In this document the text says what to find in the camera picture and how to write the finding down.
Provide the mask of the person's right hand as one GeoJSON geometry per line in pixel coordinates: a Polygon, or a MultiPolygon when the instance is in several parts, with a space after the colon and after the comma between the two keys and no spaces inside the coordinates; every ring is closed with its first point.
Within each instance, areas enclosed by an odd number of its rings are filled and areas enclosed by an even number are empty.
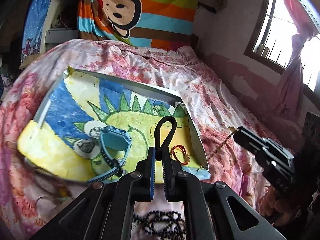
{"type": "Polygon", "coordinates": [[[287,224],[297,215],[298,210],[299,206],[296,206],[292,199],[280,198],[278,191],[272,185],[268,187],[268,191],[261,199],[259,207],[259,213],[263,217],[271,217],[278,213],[274,221],[276,226],[287,224]]]}

